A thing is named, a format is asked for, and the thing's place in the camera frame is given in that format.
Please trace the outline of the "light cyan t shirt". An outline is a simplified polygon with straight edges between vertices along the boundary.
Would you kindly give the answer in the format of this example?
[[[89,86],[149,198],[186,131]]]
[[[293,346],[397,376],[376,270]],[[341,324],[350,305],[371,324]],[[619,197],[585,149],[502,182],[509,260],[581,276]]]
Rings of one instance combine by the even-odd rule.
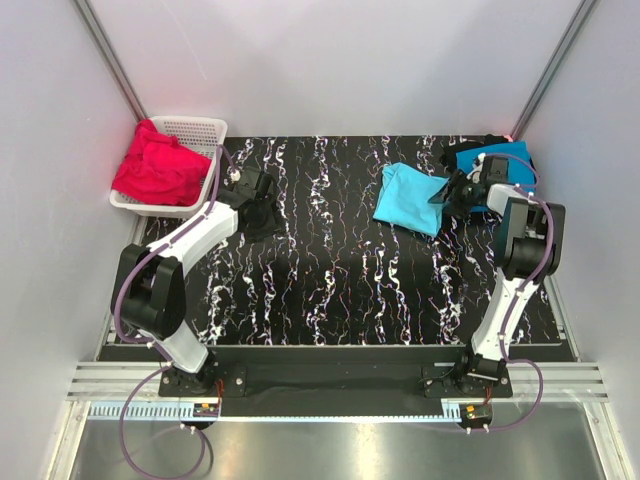
[[[441,229],[441,204],[430,199],[447,183],[447,179],[427,175],[404,163],[382,169],[382,185],[373,219],[407,230],[435,237]]]

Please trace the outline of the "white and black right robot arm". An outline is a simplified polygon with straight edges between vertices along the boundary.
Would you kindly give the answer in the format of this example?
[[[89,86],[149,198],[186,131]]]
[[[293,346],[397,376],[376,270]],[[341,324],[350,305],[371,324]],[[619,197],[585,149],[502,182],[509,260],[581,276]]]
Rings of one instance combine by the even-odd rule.
[[[511,154],[482,152],[471,172],[455,170],[429,199],[451,216],[483,205],[501,218],[494,236],[496,283],[484,317],[451,370],[426,381],[463,396],[483,395],[509,383],[515,329],[533,294],[560,263],[566,209],[539,199],[531,186],[512,182],[512,161],[531,166]]]

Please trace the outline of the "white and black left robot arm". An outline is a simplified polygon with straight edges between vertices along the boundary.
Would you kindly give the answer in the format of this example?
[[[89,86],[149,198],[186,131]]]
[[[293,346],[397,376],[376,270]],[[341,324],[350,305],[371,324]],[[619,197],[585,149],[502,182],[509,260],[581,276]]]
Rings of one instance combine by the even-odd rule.
[[[185,320],[186,278],[214,247],[240,233],[256,242],[280,230],[276,180],[246,167],[229,189],[211,199],[173,233],[147,246],[128,245],[120,255],[111,301],[118,335],[155,348],[196,396],[216,382],[216,357]]]

